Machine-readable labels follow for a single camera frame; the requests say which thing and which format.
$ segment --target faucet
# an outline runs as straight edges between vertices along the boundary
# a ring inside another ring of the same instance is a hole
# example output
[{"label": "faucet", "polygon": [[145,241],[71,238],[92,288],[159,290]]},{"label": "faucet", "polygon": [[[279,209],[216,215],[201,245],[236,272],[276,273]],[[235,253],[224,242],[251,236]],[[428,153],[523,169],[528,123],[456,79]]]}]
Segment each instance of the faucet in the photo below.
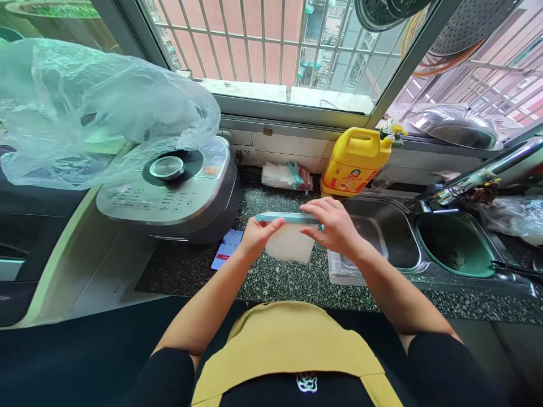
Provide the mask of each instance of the faucet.
[{"label": "faucet", "polygon": [[514,167],[528,157],[543,149],[543,137],[532,137],[504,150],[495,157],[485,161],[478,168],[460,175],[446,184],[431,184],[425,192],[406,202],[412,212],[443,213],[456,212],[458,209],[433,210],[432,202],[442,206],[449,205],[461,198],[469,190],[495,179],[499,174]]}]

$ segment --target clear plastic bag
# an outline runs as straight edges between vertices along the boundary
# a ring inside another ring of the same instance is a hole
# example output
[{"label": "clear plastic bag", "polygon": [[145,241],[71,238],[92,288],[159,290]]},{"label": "clear plastic bag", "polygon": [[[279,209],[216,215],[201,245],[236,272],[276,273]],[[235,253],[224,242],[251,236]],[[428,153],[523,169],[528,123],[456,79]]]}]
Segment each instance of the clear plastic bag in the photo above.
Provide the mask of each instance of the clear plastic bag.
[{"label": "clear plastic bag", "polygon": [[543,235],[543,196],[497,197],[477,208],[490,230],[518,237]]},{"label": "clear plastic bag", "polygon": [[[119,181],[160,154],[203,147],[218,131],[211,93],[134,57],[27,39],[0,48],[0,77],[3,138],[16,150],[0,163],[16,185],[81,190]],[[139,145],[116,158],[127,141]]]}]

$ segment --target person's left hand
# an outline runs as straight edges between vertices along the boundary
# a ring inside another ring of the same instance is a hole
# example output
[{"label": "person's left hand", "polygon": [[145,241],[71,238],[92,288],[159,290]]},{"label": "person's left hand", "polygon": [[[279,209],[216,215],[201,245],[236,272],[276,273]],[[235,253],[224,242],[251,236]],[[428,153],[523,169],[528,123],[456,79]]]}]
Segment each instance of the person's left hand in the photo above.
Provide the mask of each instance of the person's left hand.
[{"label": "person's left hand", "polygon": [[268,239],[281,228],[285,223],[283,218],[278,218],[273,222],[257,222],[252,217],[247,222],[245,232],[243,233],[242,242],[239,244],[236,251],[241,251],[242,255],[247,256],[251,261],[255,261],[264,248]]}]

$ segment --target black shirt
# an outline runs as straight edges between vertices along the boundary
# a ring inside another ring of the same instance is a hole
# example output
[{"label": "black shirt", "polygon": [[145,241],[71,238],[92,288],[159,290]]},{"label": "black shirt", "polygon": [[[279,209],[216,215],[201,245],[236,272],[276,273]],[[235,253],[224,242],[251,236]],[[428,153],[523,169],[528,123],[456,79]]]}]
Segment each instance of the black shirt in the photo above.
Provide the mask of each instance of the black shirt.
[{"label": "black shirt", "polygon": [[[385,369],[404,407],[507,406],[489,383],[468,349],[450,335],[419,334],[408,352],[410,383],[401,383]],[[373,406],[359,378],[344,373],[317,372],[317,391],[302,392],[294,374],[261,376],[227,391],[225,406]],[[177,349],[151,356],[126,399],[127,406],[187,406],[192,400],[194,366]]]}]

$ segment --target kitchen counter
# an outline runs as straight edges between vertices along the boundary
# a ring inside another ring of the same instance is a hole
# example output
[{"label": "kitchen counter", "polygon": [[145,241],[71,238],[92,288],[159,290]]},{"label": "kitchen counter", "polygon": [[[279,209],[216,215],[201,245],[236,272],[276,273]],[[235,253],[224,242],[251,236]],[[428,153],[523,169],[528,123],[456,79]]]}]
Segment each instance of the kitchen counter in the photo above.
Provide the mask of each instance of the kitchen counter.
[{"label": "kitchen counter", "polygon": [[[297,212],[299,206],[320,197],[316,189],[303,192],[263,187],[260,169],[242,167],[244,184],[235,229],[264,211]],[[192,246],[160,241],[147,265],[137,291],[191,297],[213,276],[211,263],[219,243]],[[515,298],[464,289],[459,292],[423,290],[447,318],[543,324],[543,297]],[[334,285],[328,277],[326,249],[315,244],[307,265],[280,262],[263,253],[252,265],[238,300],[268,302],[306,301],[322,308],[379,312],[367,287]]]}]

